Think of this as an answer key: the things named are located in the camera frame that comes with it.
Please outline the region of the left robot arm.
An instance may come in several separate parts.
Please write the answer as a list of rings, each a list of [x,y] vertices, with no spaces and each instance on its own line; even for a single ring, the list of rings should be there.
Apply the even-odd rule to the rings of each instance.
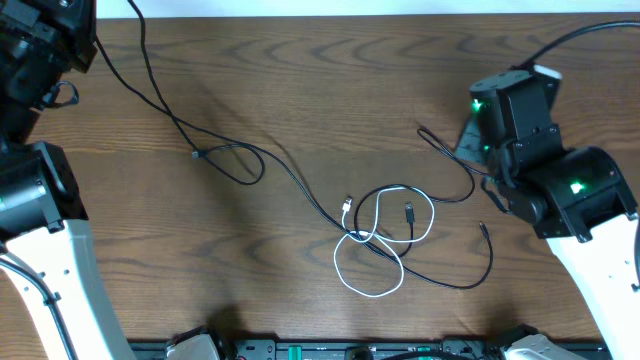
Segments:
[[[20,293],[50,359],[132,359],[104,288],[76,178],[59,146],[28,140],[63,74],[96,55],[96,4],[1,4],[1,268]]]

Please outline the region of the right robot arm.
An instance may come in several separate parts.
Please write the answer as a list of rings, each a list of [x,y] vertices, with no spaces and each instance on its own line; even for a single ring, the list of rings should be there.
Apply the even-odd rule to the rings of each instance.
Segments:
[[[490,197],[532,226],[580,290],[614,359],[639,356],[639,204],[598,147],[566,148],[551,109],[559,72],[533,65],[470,86],[457,155],[486,167]]]

